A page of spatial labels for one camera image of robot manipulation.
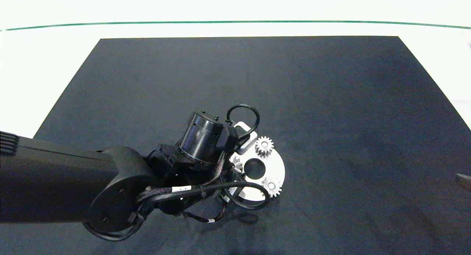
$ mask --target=green line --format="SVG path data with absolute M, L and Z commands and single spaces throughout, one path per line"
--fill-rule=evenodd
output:
M 377 24 L 399 24 L 399 25 L 419 25 L 443 28 L 457 28 L 471 30 L 471 27 L 454 26 L 454 25 L 440 25 L 428 23 L 415 23 L 415 22 L 394 22 L 394 21 L 364 21 L 364 20 L 224 20 L 224 21 L 134 21 L 134 22 L 89 22 L 89 23 L 69 23 L 69 24 L 54 24 L 32 27 L 21 27 L 0 30 L 18 31 L 50 27 L 65 27 L 65 26 L 85 26 L 85 25 L 122 25 L 122 24 L 191 24 L 191 23 L 377 23 Z

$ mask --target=black cable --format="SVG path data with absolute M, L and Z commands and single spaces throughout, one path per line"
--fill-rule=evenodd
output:
M 250 109 L 252 112 L 254 112 L 255 117 L 257 117 L 257 119 L 255 120 L 255 124 L 252 126 L 252 128 L 250 128 L 250 130 L 248 132 L 246 132 L 246 133 L 242 134 L 241 136 L 239 136 L 238 141 L 240 141 L 240 140 L 246 138 L 247 136 L 249 136 L 249 134 L 251 134 L 255 129 L 257 129 L 257 127 L 259 126 L 259 123 L 260 123 L 260 114 L 257 111 L 257 109 L 255 109 L 254 107 L 250 107 L 247 104 L 235 105 L 235 106 L 232 106 L 228 109 L 227 115 L 226 115 L 226 123 L 231 124 L 232 121 L 231 121 L 230 115 L 231 115 L 231 112 L 236 108 Z
M 191 190 L 184 190 L 184 191 L 178 191 L 178 192 L 170 192 L 170 193 L 162 193 L 165 191 L 167 188 L 163 188 L 164 190 L 156 190 L 154 194 L 148 194 L 148 195 L 140 195 L 138 196 L 138 199 L 143 199 L 142 204 L 140 205 L 140 208 L 138 208 L 138 211 L 136 211 L 136 218 L 134 219 L 133 226 L 129 231 L 123 234 L 111 234 L 111 233 L 105 233 L 105 232 L 100 232 L 95 230 L 90 223 L 84 222 L 84 227 L 93 235 L 103 239 L 103 240 L 108 240 L 108 241 L 122 241 L 127 238 L 129 238 L 131 235 L 136 233 L 139 228 L 142 226 L 144 220 L 146 217 L 152 212 L 152 210 L 155 208 L 156 203 L 160 203 L 163 201 L 168 201 L 168 200 L 175 200 L 179 198 L 186 198 L 190 197 L 193 195 L 198 195 L 198 194 L 203 194 L 208 191 L 214 191 L 214 190 L 227 190 L 228 188 L 232 187 L 252 187 L 252 188 L 257 188 L 260 190 L 264 195 L 265 195 L 265 200 L 255 206 L 251 206 L 251 209 L 249 210 L 259 210 L 261 208 L 264 208 L 268 204 L 268 200 L 270 198 L 268 191 L 261 185 L 256 184 L 256 183 L 249 183 L 247 181 L 234 181 L 232 183 L 220 183 L 220 184 L 214 184 L 214 185 L 208 185 L 208 186 L 200 186 L 198 188 L 193 188 L 196 186 L 192 186 Z M 214 221 L 220 220 L 226 211 L 227 208 L 227 203 L 223 199 L 223 207 L 219 214 L 214 218 Z M 200 216 L 194 215 L 192 213 L 187 213 L 188 217 L 194 218 L 198 221 L 209 223 L 210 220 L 207 218 L 202 218 Z
M 224 198 L 222 196 L 219 195 L 219 198 L 222 200 L 222 208 L 221 210 L 219 211 L 219 213 L 212 219 L 208 219 L 208 218 L 203 218 L 203 217 L 200 217 L 198 215 L 195 215 L 193 213 L 190 213 L 190 212 L 182 212 L 182 215 L 184 217 L 190 217 L 190 218 L 193 218 L 197 221 L 200 221 L 200 222 L 203 222 L 203 223 L 214 223 L 214 222 L 217 222 L 219 220 L 221 220 L 221 218 L 224 216 L 224 212 L 226 211 L 227 209 L 227 202 L 224 200 Z
M 219 176 L 219 180 L 221 182 L 224 182 L 224 180 L 222 178 L 222 175 Z M 245 203 L 242 203 L 241 201 L 237 200 L 237 198 L 235 196 L 233 196 L 227 188 L 224 188 L 223 190 L 224 190 L 224 193 L 227 195 L 227 197 L 229 197 L 229 199 L 231 199 L 231 201 L 234 202 L 237 206 L 239 206 L 240 208 L 251 210 L 251 211 L 260 210 L 261 209 L 261 208 L 259 208 L 260 205 L 263 205 L 263 207 L 265 207 L 268 204 L 268 200 L 270 198 L 270 196 L 268 194 L 268 191 L 266 191 L 266 194 L 265 194 L 265 192 L 262 190 L 262 192 L 265 195 L 265 199 L 262 203 L 260 203 L 258 205 L 246 205 Z
M 90 233 L 92 233 L 96 237 L 101 238 L 102 240 L 122 241 L 122 240 L 126 240 L 131 235 L 134 235 L 139 230 L 139 228 L 141 228 L 142 224 L 144 223 L 145 218 L 139 213 L 136 213 L 136 215 L 137 216 L 134 220 L 134 224 L 131 227 L 131 229 L 129 229 L 129 231 L 127 231 L 126 233 L 123 233 L 123 234 L 111 234 L 111 233 L 99 232 L 99 231 L 93 229 L 93 227 L 90 225 L 90 223 L 84 222 L 83 224 L 84 224 L 84 227 Z
M 184 191 L 178 191 L 178 192 L 172 192 L 172 193 L 164 193 L 164 194 L 158 194 L 154 196 L 150 196 L 146 200 L 143 201 L 141 208 L 139 209 L 139 213 L 142 215 L 147 215 L 149 214 L 153 208 L 155 207 L 156 203 L 160 203 L 163 201 L 169 201 L 169 200 L 175 200 L 175 199 L 180 199 L 180 198 L 187 198 L 190 196 L 198 195 L 201 193 L 206 193 L 208 191 L 214 191 L 214 190 L 227 190 L 228 188 L 232 187 L 252 187 L 260 190 L 264 196 L 265 199 L 263 202 L 257 204 L 257 205 L 244 205 L 242 203 L 237 204 L 237 202 L 234 201 L 236 205 L 239 205 L 242 208 L 248 209 L 248 210 L 260 210 L 261 208 L 264 208 L 268 202 L 270 195 L 268 191 L 261 185 L 256 184 L 256 183 L 249 183 L 247 181 L 234 181 L 231 183 L 219 183 L 219 184 L 214 184 L 214 185 L 208 185 L 204 186 L 201 188 L 194 188 L 191 190 L 184 190 Z

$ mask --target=white label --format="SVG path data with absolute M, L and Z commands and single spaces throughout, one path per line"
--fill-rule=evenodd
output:
M 191 190 L 191 185 L 188 186 L 175 186 L 172 187 L 172 192 L 182 191 L 182 190 Z

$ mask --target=white gear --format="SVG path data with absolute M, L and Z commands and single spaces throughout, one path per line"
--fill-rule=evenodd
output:
M 242 162 L 240 162 L 240 158 L 237 158 L 235 156 L 231 162 L 234 163 L 234 169 L 237 172 L 242 173 L 243 165 L 242 165 Z
M 255 142 L 255 152 L 260 157 L 267 157 L 273 150 L 273 141 L 266 136 L 262 136 Z
M 262 181 L 262 186 L 266 188 L 266 190 L 270 194 L 270 198 L 276 197 L 276 195 L 279 195 L 281 192 L 281 183 L 280 181 L 278 181 L 277 178 L 266 177 Z

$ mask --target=white circular plate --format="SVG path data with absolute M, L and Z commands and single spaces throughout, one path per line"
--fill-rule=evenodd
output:
M 255 151 L 255 144 L 250 147 L 247 152 L 245 152 L 242 155 L 239 155 L 237 153 L 234 153 L 229 160 L 234 163 L 237 159 L 240 160 L 240 163 L 242 163 L 242 172 L 244 171 L 245 163 L 252 158 L 257 158 L 261 160 L 265 164 L 265 174 L 261 177 L 258 178 L 257 180 L 253 180 L 249 177 L 245 177 L 245 180 L 251 183 L 257 183 L 259 185 L 262 185 L 262 181 L 267 178 L 277 178 L 278 181 L 280 181 L 280 187 L 283 186 L 284 182 L 284 163 L 283 159 L 281 159 L 280 154 L 276 150 L 273 149 L 271 154 L 268 157 L 261 157 L 257 155 Z M 235 191 L 235 188 L 231 188 L 229 190 L 231 193 Z M 239 196 L 245 200 L 249 201 L 263 201 L 265 199 L 265 196 L 260 190 L 257 190 L 255 188 L 250 188 L 250 187 L 245 187 L 239 194 Z

